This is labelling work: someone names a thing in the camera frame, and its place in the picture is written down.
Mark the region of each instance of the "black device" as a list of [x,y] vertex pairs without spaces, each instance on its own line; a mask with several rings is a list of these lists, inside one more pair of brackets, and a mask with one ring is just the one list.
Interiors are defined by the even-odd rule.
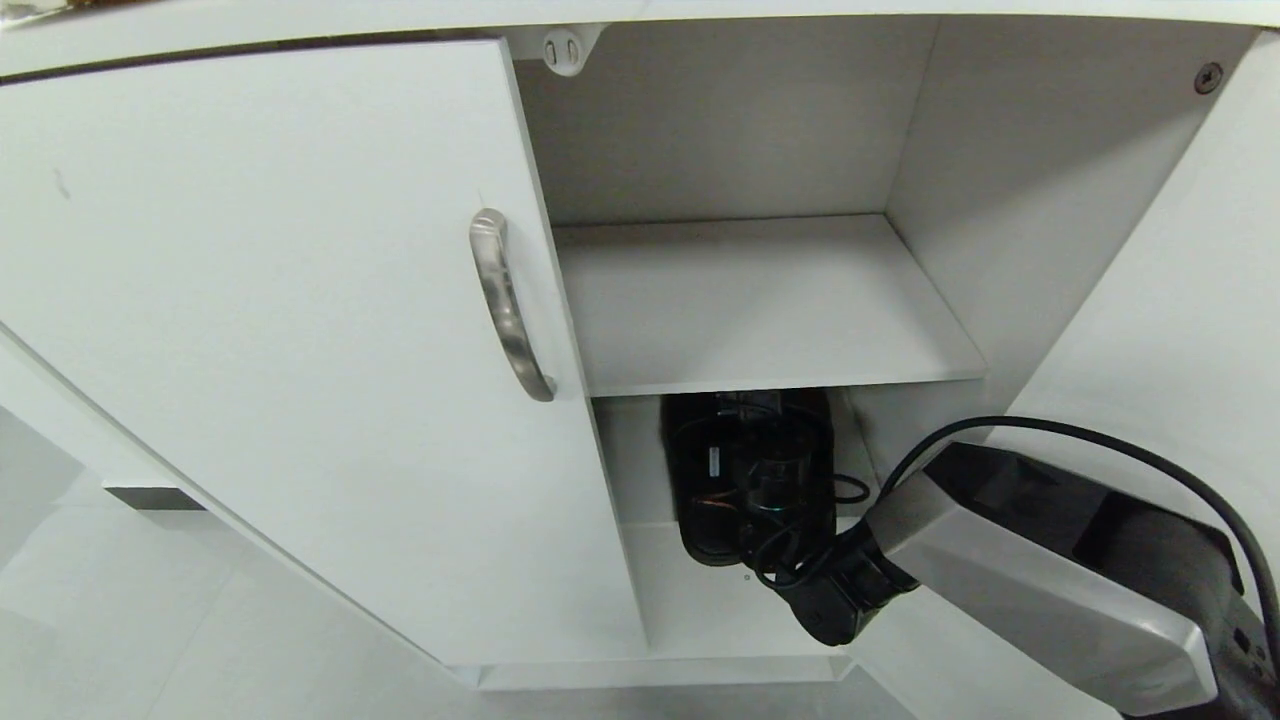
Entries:
[[[952,443],[915,469],[934,445],[984,425],[1102,445],[1190,488],[1240,542],[1262,619],[1215,528],[1006,450]],[[861,521],[819,547],[780,560],[767,584],[827,644],[852,642],[924,584],[1126,717],[1280,717],[1276,591],[1257,541],[1212,488],[1124,441],[1029,418],[955,423],[908,454]]]
[[704,565],[758,574],[810,561],[836,529],[831,406],[814,388],[662,398],[681,539]]

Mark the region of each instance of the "white shelf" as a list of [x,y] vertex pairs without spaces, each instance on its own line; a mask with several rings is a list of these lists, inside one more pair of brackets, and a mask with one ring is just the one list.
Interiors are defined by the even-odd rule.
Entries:
[[882,215],[558,228],[594,397],[982,377]]
[[[845,393],[831,391],[828,397],[837,437],[836,470],[878,488]],[[812,674],[822,665],[810,661],[842,657],[840,648],[810,638],[786,602],[762,587],[746,568],[709,568],[689,557],[671,498],[659,436],[659,398],[599,398],[594,406],[631,579],[649,638],[646,659],[803,659],[794,667],[785,665],[771,671],[783,673],[786,667],[787,673]],[[842,515],[860,515],[872,501],[841,507]],[[841,518],[840,529],[851,524],[852,518]],[[599,671],[612,676],[608,669]],[[666,676],[666,670],[653,673]]]

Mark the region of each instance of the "silver handle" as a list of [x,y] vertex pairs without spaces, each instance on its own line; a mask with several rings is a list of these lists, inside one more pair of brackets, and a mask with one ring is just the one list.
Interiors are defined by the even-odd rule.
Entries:
[[506,249],[507,218],[485,208],[471,218],[470,236],[480,287],[484,288],[489,315],[493,316],[493,327],[498,331],[498,342],[507,354],[507,361],[529,397],[538,402],[550,402],[556,397],[556,380],[544,375],[538,366],[538,357],[529,345],[525,319],[520,315],[520,304],[516,302],[516,288],[511,284]]

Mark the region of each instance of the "floor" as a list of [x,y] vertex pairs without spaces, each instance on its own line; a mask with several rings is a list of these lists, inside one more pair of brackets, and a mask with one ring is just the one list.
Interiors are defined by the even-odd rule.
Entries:
[[0,410],[0,717],[913,720],[840,684],[476,693],[206,512],[137,512]]

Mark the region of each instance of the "cabinet compartment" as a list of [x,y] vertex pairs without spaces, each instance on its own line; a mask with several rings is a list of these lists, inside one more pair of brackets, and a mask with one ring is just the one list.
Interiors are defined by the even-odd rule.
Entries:
[[[858,420],[842,388],[827,391],[835,429],[835,469],[878,491]],[[837,656],[791,616],[772,591],[742,565],[709,568],[686,553],[676,525],[659,434],[659,397],[594,401],[605,474],[622,530],[627,562],[649,637],[650,657]],[[842,505],[837,527],[849,527],[865,503]]]
[[576,78],[517,64],[650,659],[841,652],[685,553],[655,396],[831,387],[837,469],[868,479],[1005,411],[1212,108],[1197,72],[1230,82],[1256,32],[618,24]]

